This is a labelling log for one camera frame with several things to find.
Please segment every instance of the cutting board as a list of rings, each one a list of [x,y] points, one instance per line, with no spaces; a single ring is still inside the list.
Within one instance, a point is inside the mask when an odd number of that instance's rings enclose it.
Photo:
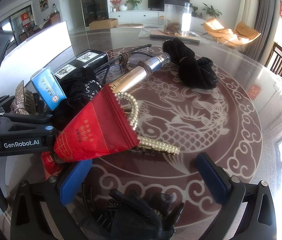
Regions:
[[[200,43],[200,38],[195,36],[195,35],[189,34],[189,36],[187,36],[187,37],[177,37],[177,36],[172,36],[172,35],[165,34],[163,31],[158,30],[158,29],[151,29],[150,37],[153,37],[153,38],[164,38],[164,39],[167,39],[167,40],[172,40],[174,38],[179,38],[182,41]]]

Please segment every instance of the gray curtain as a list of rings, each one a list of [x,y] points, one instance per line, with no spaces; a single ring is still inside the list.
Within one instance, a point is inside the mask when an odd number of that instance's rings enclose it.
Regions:
[[[261,35],[247,46],[245,52],[246,56],[258,62],[263,55],[265,45],[268,41],[274,14],[274,5],[275,0],[260,0],[254,29],[261,33]]]

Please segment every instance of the potted plant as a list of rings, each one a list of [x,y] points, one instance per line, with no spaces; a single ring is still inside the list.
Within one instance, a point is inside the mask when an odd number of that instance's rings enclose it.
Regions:
[[[140,4],[143,0],[127,0],[125,3],[129,3],[132,5],[132,10],[138,9],[138,4]]]
[[[119,11],[119,5],[122,2],[122,0],[110,0],[110,2],[114,5],[114,8]]]
[[[222,15],[222,13],[219,10],[216,10],[213,8],[213,6],[211,5],[211,7],[209,7],[207,4],[203,3],[204,7],[202,7],[202,10],[206,12],[206,16],[205,19],[209,20],[211,18],[220,18],[220,15]]]
[[[197,16],[197,10],[199,9],[198,6],[192,5],[192,16],[196,17]]]

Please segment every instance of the black box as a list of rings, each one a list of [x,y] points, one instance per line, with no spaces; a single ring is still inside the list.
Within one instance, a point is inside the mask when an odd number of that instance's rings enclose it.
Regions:
[[[76,68],[89,67],[92,70],[95,70],[108,61],[109,57],[107,53],[88,49],[62,64],[54,71],[54,75],[57,78],[57,81],[60,82],[69,73],[74,73]]]

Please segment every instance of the red flowers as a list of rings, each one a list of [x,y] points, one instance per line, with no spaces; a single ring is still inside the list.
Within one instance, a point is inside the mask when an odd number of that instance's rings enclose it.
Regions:
[[[122,0],[110,0],[110,2],[113,4],[113,5],[119,5]]]

